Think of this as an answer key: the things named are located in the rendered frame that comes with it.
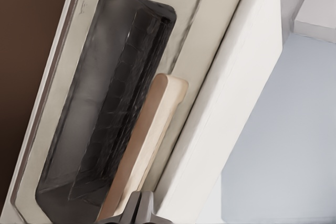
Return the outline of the white oven door dark window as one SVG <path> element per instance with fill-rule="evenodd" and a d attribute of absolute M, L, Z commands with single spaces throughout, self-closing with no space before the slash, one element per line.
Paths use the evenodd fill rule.
<path fill-rule="evenodd" d="M 177 140 L 239 0 L 66 0 L 0 224 L 91 223 L 153 78 L 188 83 Z"/>

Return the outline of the white oven body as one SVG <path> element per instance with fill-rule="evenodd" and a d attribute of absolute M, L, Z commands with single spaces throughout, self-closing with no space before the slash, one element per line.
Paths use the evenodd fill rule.
<path fill-rule="evenodd" d="M 158 216 L 196 222 L 281 51 L 280 0 L 241 0 L 154 192 Z"/>

